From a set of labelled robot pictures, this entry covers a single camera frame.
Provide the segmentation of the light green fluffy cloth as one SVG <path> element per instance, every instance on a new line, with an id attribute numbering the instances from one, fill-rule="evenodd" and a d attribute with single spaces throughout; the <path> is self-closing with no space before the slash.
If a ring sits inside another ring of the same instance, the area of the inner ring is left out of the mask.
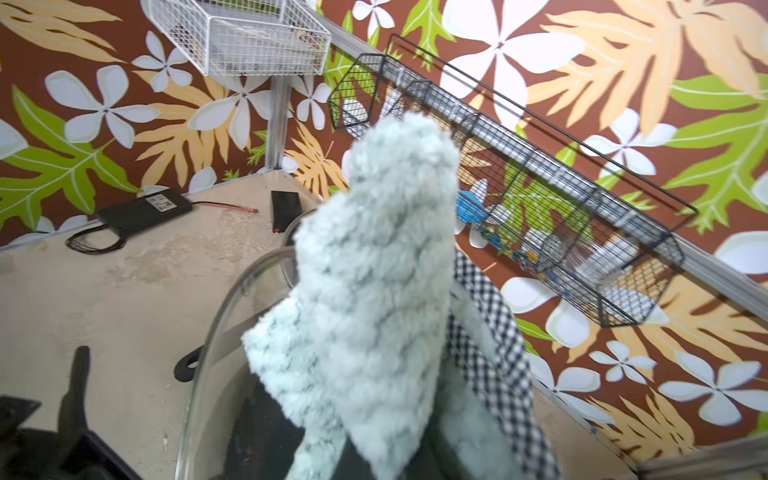
<path id="1" fill-rule="evenodd" d="M 241 342 L 298 443 L 281 479 L 559 479 L 503 296 L 456 247 L 459 151 L 379 121 L 301 221 L 298 280 Z"/>

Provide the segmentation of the glass lid with steel rim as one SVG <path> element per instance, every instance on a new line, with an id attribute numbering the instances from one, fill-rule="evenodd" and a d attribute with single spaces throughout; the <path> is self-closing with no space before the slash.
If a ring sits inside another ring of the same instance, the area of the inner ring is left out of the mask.
<path id="1" fill-rule="evenodd" d="M 241 338 L 297 281 L 295 252 L 278 248 L 238 278 L 202 347 L 180 360 L 192 384 L 175 476 L 178 479 L 330 479 L 337 450 L 288 420 L 252 373 Z"/>

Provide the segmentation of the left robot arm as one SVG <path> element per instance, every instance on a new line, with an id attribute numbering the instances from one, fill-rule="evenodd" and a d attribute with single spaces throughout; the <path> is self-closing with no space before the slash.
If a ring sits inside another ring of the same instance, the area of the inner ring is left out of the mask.
<path id="1" fill-rule="evenodd" d="M 42 403 L 1 397 L 1 477 L 3 479 L 138 479 L 138 473 L 90 429 L 85 394 L 90 349 L 74 352 L 68 390 L 62 397 L 54 430 L 23 424 Z"/>

